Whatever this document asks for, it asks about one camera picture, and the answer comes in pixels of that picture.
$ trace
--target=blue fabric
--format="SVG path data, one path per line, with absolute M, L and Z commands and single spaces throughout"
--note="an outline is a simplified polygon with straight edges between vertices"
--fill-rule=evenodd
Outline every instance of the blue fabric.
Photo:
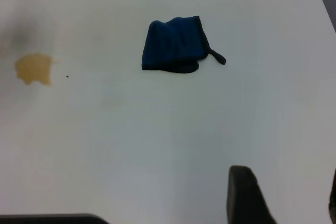
M 198 16 L 154 21 L 149 26 L 142 69 L 190 73 L 198 69 L 198 60 L 212 52 L 225 64 L 224 57 L 210 49 Z

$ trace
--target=liquid spill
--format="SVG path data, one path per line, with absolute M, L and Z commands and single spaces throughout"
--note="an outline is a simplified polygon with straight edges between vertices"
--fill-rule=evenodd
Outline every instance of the liquid spill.
M 17 77 L 26 85 L 39 81 L 43 85 L 50 85 L 50 69 L 52 58 L 44 54 L 28 54 L 15 63 Z

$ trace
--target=white surface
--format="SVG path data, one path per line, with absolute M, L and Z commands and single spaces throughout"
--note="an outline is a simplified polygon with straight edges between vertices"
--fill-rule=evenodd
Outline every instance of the white surface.
M 226 223 L 230 165 L 278 223 L 330 223 L 336 33 L 322 0 L 0 1 L 0 214 Z M 141 70 L 151 21 L 200 15 L 213 57 Z M 16 79 L 42 52 L 52 86 Z

